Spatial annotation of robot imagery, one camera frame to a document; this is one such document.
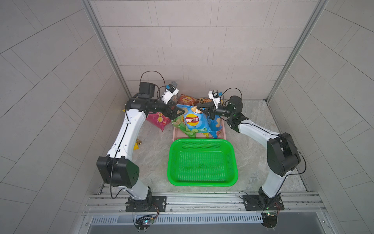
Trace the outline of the green cucumber chips bag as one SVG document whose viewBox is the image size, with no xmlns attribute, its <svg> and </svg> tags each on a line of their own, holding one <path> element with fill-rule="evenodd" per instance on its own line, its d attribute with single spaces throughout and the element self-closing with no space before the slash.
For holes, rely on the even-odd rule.
<svg viewBox="0 0 374 234">
<path fill-rule="evenodd" d="M 185 118 L 183 115 L 177 117 L 176 119 L 172 120 L 171 123 L 173 126 L 180 131 L 182 131 L 186 136 L 189 138 L 196 138 L 196 132 L 190 130 L 185 123 Z"/>
</svg>

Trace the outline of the pink chips bag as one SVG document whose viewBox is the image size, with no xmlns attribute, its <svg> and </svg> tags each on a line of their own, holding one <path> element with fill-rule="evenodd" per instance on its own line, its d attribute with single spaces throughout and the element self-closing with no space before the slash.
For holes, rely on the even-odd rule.
<svg viewBox="0 0 374 234">
<path fill-rule="evenodd" d="M 148 114 L 146 120 L 158 127 L 161 131 L 164 131 L 164 128 L 171 123 L 171 119 L 165 117 L 162 113 L 158 112 L 155 114 Z"/>
</svg>

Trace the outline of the light blue chips bag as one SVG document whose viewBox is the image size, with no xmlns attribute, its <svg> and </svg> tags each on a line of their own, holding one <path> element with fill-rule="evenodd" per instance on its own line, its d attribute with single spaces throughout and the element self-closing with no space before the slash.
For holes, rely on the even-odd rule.
<svg viewBox="0 0 374 234">
<path fill-rule="evenodd" d="M 210 127 L 205 114 L 196 113 L 196 106 L 177 104 L 177 107 L 185 110 L 183 116 L 185 118 L 186 126 L 190 130 L 196 133 L 203 133 L 206 135 L 206 137 L 208 137 L 207 135 L 210 132 Z"/>
</svg>

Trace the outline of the pink plastic basket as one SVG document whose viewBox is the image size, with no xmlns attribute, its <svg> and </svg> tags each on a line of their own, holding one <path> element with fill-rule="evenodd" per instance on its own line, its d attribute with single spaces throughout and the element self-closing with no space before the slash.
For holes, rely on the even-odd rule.
<svg viewBox="0 0 374 234">
<path fill-rule="evenodd" d="M 173 121 L 171 123 L 174 126 L 172 141 L 175 141 L 175 140 L 178 140 L 178 139 L 188 139 L 189 138 L 189 136 L 187 134 L 185 134 L 180 128 L 178 128 L 178 127 L 175 126 L 175 123 Z M 225 123 L 221 122 L 221 126 L 222 126 L 222 129 L 220 131 L 220 134 L 218 135 L 218 139 L 227 140 L 226 130 L 225 130 Z M 207 136 L 208 137 L 206 137 L 206 135 L 204 135 L 203 133 L 197 133 L 195 135 L 195 138 L 196 139 L 204 139 L 204 138 L 214 139 L 214 137 L 210 133 L 208 133 Z"/>
</svg>

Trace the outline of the black orange snack bag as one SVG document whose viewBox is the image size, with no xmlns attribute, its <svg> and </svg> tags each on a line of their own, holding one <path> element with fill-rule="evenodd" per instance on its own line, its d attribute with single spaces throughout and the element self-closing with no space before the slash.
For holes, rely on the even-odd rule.
<svg viewBox="0 0 374 234">
<path fill-rule="evenodd" d="M 205 103 L 205 102 L 212 101 L 210 98 L 200 98 L 198 100 L 199 100 L 199 103 Z"/>
</svg>

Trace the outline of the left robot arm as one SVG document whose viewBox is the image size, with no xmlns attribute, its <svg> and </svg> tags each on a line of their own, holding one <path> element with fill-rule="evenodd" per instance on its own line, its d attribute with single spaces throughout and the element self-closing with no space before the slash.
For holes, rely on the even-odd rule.
<svg viewBox="0 0 374 234">
<path fill-rule="evenodd" d="M 99 157 L 96 165 L 103 181 L 125 190 L 134 201 L 151 206 L 152 190 L 139 179 L 140 169 L 132 161 L 133 149 L 143 123 L 149 113 L 161 112 L 171 120 L 184 114 L 175 102 L 131 98 L 126 103 L 125 118 L 119 134 L 106 156 Z"/>
</svg>

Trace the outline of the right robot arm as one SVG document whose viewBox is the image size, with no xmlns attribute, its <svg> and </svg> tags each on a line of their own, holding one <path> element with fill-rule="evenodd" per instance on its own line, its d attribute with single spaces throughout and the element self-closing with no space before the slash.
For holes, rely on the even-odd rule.
<svg viewBox="0 0 374 234">
<path fill-rule="evenodd" d="M 219 96 L 211 102 L 198 104 L 197 109 L 211 120 L 225 117 L 227 125 L 234 131 L 246 135 L 266 148 L 267 164 L 270 169 L 265 183 L 259 189 L 259 204 L 264 208 L 276 202 L 280 189 L 288 176 L 301 162 L 299 150 L 288 133 L 275 133 L 249 120 L 242 113 L 243 103 L 239 96 L 231 96 L 226 104 L 221 104 Z"/>
</svg>

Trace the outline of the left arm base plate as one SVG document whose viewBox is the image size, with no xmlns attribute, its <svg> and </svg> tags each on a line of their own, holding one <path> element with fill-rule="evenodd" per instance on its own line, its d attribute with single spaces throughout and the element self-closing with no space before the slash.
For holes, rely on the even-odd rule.
<svg viewBox="0 0 374 234">
<path fill-rule="evenodd" d="M 129 198 L 126 202 L 126 212 L 165 212 L 167 196 L 152 196 L 146 200 L 134 200 Z"/>
</svg>

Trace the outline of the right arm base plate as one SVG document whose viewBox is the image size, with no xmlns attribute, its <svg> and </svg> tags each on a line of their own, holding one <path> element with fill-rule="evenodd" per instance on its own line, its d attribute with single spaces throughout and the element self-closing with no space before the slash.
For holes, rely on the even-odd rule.
<svg viewBox="0 0 374 234">
<path fill-rule="evenodd" d="M 282 211 L 284 204 L 280 194 L 274 198 L 268 198 L 266 195 L 242 195 L 240 198 L 243 200 L 246 211 Z"/>
</svg>

